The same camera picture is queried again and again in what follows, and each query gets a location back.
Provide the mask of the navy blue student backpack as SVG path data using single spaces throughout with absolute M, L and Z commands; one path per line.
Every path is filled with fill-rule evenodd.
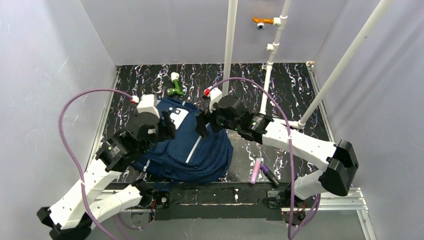
M 198 184 L 216 182 L 227 173 L 234 148 L 226 130 L 213 133 L 207 125 L 208 137 L 201 137 L 195 131 L 200 110 L 180 99 L 161 98 L 156 107 L 170 114 L 176 136 L 154 144 L 132 164 L 134 169 L 160 179 Z

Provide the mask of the pink highlighter pen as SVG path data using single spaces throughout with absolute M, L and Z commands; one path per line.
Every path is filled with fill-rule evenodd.
M 254 166 L 250 175 L 249 183 L 254 185 L 259 177 L 260 167 L 261 167 L 261 158 L 256 157 L 254 161 Z

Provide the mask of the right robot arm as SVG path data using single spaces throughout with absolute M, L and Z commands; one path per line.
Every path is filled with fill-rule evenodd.
M 214 133 L 233 130 L 245 140 L 287 151 L 312 163 L 317 170 L 296 178 L 291 184 L 291 193 L 300 200 L 324 192 L 347 196 L 359 168 L 349 141 L 342 139 L 334 143 L 305 135 L 276 118 L 249 112 L 233 95 L 214 98 L 209 108 L 196 115 L 196 121 L 195 131 L 204 138 L 209 136 L 207 126 Z

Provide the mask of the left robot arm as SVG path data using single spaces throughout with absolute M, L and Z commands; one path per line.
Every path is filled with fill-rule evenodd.
M 176 117 L 169 111 L 136 112 L 123 129 L 105 140 L 85 171 L 77 167 L 80 179 L 72 188 L 55 204 L 41 207 L 36 213 L 41 223 L 51 228 L 50 237 L 85 240 L 94 226 L 150 200 L 154 191 L 143 180 L 102 200 L 96 198 L 151 147 L 176 137 L 182 122 Z

